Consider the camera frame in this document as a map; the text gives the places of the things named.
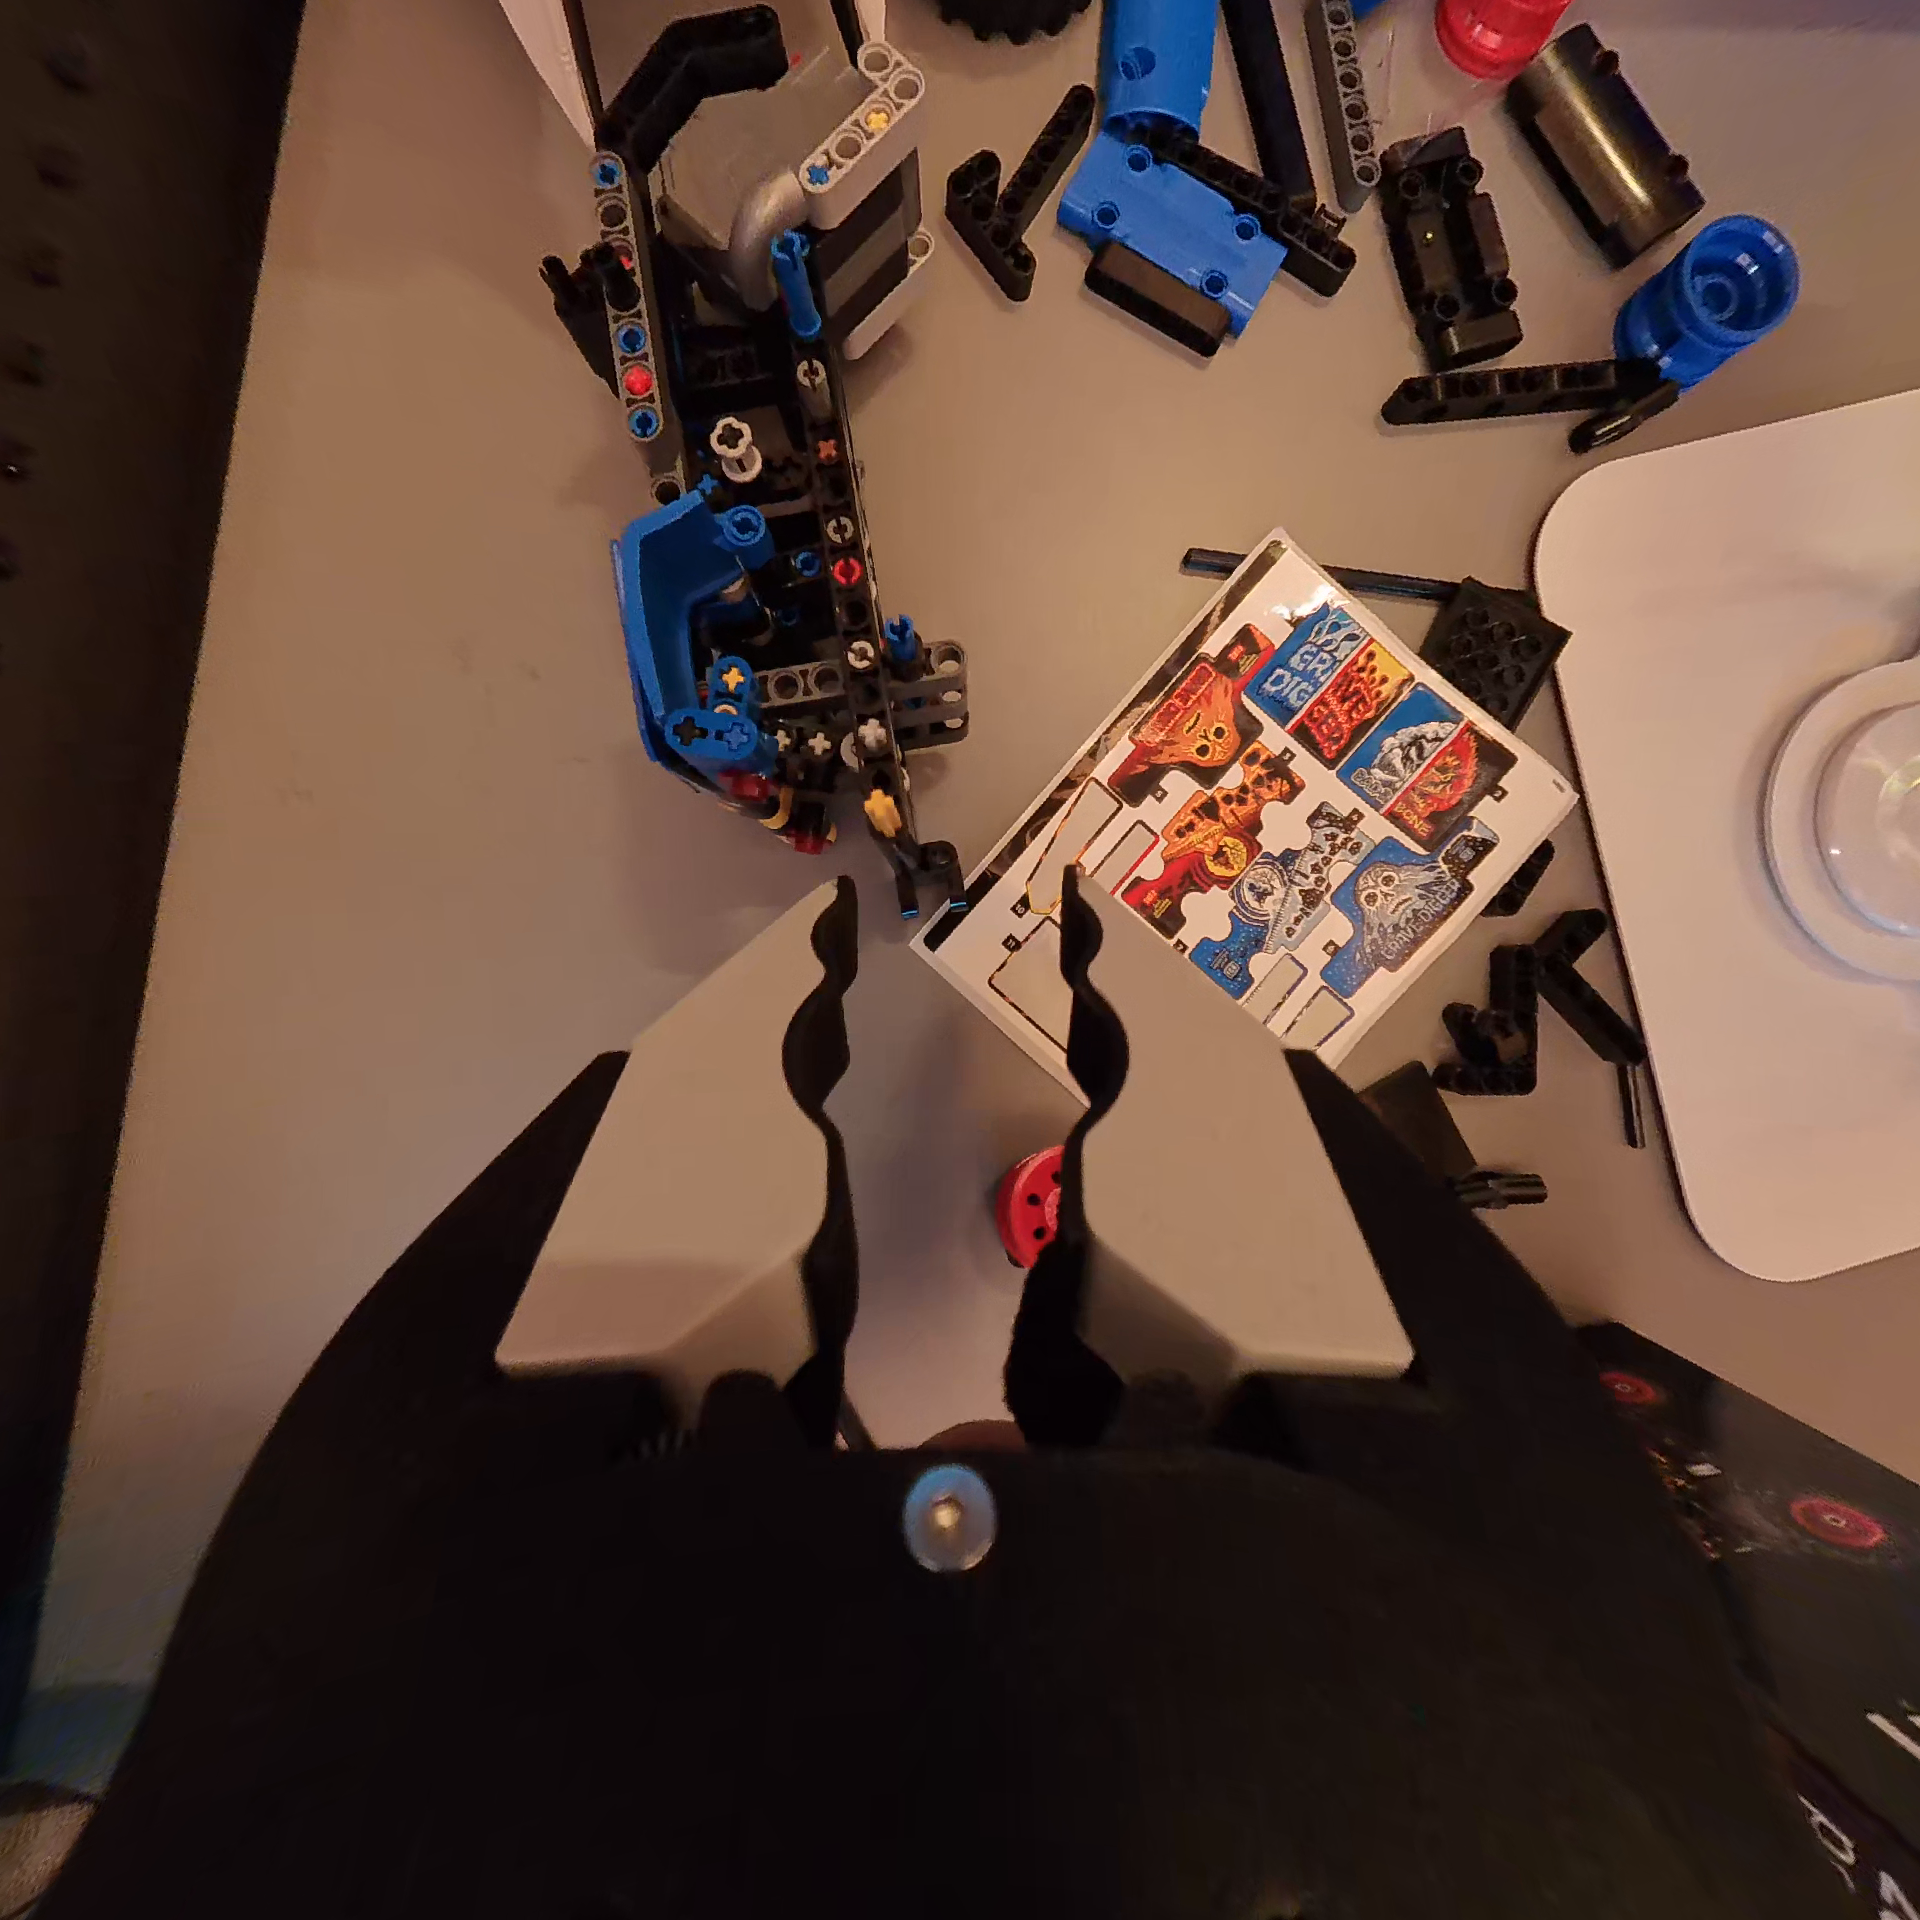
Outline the large black frame assembly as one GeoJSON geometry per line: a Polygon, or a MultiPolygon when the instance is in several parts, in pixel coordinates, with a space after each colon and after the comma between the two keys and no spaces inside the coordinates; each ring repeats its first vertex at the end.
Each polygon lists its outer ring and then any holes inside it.
{"type": "Polygon", "coordinates": [[[1518,1209],[1548,1201],[1548,1185],[1540,1176],[1488,1169],[1476,1161],[1423,1063],[1406,1063],[1360,1088],[1357,1096],[1385,1129],[1452,1188],[1463,1207],[1518,1209]]]}

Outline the black blue toy car chassis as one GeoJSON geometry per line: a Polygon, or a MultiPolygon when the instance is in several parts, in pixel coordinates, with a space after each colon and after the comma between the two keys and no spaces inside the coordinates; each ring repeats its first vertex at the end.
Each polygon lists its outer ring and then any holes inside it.
{"type": "Polygon", "coordinates": [[[961,892],[906,760],[967,736],[967,659],[879,606],[848,371],[933,259],[922,74],[853,55],[848,6],[604,20],[594,238],[542,282],[647,475],[613,539],[639,744],[805,856],[856,814],[914,922],[961,892]]]}

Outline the blue toy wheel hub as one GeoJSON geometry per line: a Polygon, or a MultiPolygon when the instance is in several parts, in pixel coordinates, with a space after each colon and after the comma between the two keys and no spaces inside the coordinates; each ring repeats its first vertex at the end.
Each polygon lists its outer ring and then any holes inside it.
{"type": "Polygon", "coordinates": [[[1705,226],[1615,313],[1615,359],[1656,366],[1681,394],[1783,324],[1800,273],[1788,235],[1758,216],[1705,226]]]}

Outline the black toy set box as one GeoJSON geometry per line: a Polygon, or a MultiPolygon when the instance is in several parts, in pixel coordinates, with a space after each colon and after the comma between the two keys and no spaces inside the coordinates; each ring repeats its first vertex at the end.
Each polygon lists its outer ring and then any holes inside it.
{"type": "Polygon", "coordinates": [[[1917,1488],[1617,1324],[1576,1334],[1712,1564],[1855,1916],[1917,1916],[1917,1488]]]}

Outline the blue curved panel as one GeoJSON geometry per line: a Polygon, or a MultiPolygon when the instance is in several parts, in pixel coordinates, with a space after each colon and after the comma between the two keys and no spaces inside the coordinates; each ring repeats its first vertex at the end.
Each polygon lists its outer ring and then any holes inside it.
{"type": "Polygon", "coordinates": [[[1057,223],[1090,249],[1114,242],[1212,299],[1232,337],[1269,291],[1285,248],[1214,187],[1104,129],[1062,187],[1057,223]]]}
{"type": "Polygon", "coordinates": [[[1215,2],[1104,2],[1098,123],[1196,136],[1214,75],[1215,2]]]}

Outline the chunky black holed brick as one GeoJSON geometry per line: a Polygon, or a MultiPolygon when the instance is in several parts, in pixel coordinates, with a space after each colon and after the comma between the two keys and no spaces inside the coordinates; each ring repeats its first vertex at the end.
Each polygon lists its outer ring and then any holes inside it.
{"type": "Polygon", "coordinates": [[[1425,366],[1448,372],[1521,343],[1497,208],[1463,129],[1385,152],[1375,201],[1425,366]]]}

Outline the grey holed beam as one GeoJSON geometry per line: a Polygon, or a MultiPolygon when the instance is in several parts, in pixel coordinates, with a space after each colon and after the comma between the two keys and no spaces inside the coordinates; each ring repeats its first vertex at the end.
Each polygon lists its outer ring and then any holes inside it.
{"type": "Polygon", "coordinates": [[[1335,203],[1354,216],[1381,182],[1375,120],[1360,67],[1360,15],[1352,2],[1305,2],[1303,24],[1335,203]]]}

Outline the grey desk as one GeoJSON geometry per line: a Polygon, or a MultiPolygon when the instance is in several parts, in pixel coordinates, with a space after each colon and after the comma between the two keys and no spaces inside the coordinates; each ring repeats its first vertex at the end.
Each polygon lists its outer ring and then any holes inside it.
{"type": "MultiPolygon", "coordinates": [[[[948,169],[1017,162],[1095,64],[1097,19],[1023,48],[925,6],[938,235],[850,372],[882,603],[972,659],[968,742],[919,814],[984,858],[1205,601],[1193,544],[1280,524],[1320,562],[1520,585],[1575,480],[1914,390],[1914,6],[1591,6],[1708,214],[1783,226],[1790,323],[1615,454],[1553,418],[1397,433],[1420,366],[1375,210],[1335,302],[1281,279],[1197,359],[1086,291],[1046,214],[1005,302],[942,220],[948,169]]],[[[492,6],[304,24],[160,894],[86,1378],[16,1771],[100,1790],[188,1575],[321,1340],[596,1052],[838,870],[861,889],[853,1400],[885,1444],[999,1407],[1015,1273],[990,1188],[1071,1100],[909,951],[864,833],[792,856],[649,766],[607,544],[644,470],[537,278],[591,228],[584,150],[492,6]]],[[[1614,910],[1581,816],[1520,928],[1455,939],[1357,1046],[1437,1046],[1493,942],[1614,910]]],[[[1658,1096],[1564,1025],[1542,1081],[1470,1103],[1552,1201],[1494,1226],[1575,1312],[1625,1321],[1914,1474],[1914,1257],[1758,1281],[1668,1170],[1658,1096]]]]}

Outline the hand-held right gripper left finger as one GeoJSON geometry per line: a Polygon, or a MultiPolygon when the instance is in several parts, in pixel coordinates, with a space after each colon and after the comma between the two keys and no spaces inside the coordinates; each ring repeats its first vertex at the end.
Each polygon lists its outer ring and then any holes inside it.
{"type": "Polygon", "coordinates": [[[856,889],[815,887],[630,1046],[495,1366],[641,1374],[689,1425],[722,1376],[768,1376],[821,1444],[856,1314],[848,1071],[856,889]]]}

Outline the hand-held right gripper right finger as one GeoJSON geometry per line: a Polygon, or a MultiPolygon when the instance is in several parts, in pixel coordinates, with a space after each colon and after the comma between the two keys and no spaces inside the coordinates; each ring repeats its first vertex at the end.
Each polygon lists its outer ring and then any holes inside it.
{"type": "Polygon", "coordinates": [[[1404,1376],[1408,1336],[1294,1073],[1317,1059],[1076,870],[1060,975],[1086,1111],[1002,1371],[1021,1438],[1092,1444],[1138,1384],[1209,1425],[1252,1376],[1404,1376]]]}

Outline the black holed frame pieces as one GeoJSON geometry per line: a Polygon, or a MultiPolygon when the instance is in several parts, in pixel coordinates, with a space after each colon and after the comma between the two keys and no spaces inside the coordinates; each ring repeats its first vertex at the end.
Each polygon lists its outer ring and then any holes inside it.
{"type": "Polygon", "coordinates": [[[1432,1084],[1463,1098],[1536,1090],[1540,1003],[1548,1003],[1591,1055],[1615,1071],[1625,1144],[1644,1146],[1640,1068],[1647,1048],[1640,1031],[1576,969],[1608,928],[1606,913],[1580,907],[1558,914],[1532,945],[1493,948],[1490,999],[1482,1006],[1455,1001],[1441,1014],[1455,1057],[1431,1071],[1432,1084]]]}

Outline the long thin black beam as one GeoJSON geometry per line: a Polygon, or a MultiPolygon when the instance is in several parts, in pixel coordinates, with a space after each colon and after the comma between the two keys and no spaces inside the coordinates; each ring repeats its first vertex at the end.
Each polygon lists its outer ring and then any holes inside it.
{"type": "Polygon", "coordinates": [[[1225,0],[1217,10],[1228,31],[1258,172],[1289,203],[1311,210],[1317,206],[1311,162],[1289,88],[1272,6],[1265,0],[1225,0]]]}

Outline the colourful sticker sheet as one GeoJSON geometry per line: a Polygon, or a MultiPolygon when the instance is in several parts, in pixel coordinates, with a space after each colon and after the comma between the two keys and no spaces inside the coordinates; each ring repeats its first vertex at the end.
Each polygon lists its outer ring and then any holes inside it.
{"type": "Polygon", "coordinates": [[[1076,870],[1274,1042],[1338,1065],[1576,802],[1421,643],[1271,530],[917,948],[1068,1084],[1076,870]]]}

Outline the black curved panel piece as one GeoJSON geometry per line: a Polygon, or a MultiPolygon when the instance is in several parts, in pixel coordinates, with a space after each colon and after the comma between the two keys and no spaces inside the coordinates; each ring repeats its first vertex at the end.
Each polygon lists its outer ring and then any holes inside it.
{"type": "Polygon", "coordinates": [[[1585,24],[1552,40],[1506,84],[1503,110],[1614,270],[1705,206],[1689,159],[1654,129],[1617,54],[1585,24]]]}

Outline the white book stand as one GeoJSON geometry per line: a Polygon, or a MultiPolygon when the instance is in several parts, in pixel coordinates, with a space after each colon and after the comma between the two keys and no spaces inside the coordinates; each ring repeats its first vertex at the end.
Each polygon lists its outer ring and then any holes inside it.
{"type": "Polygon", "coordinates": [[[1536,550],[1687,1212],[1758,1281],[1917,1240],[1917,395],[1572,482],[1536,550]]]}

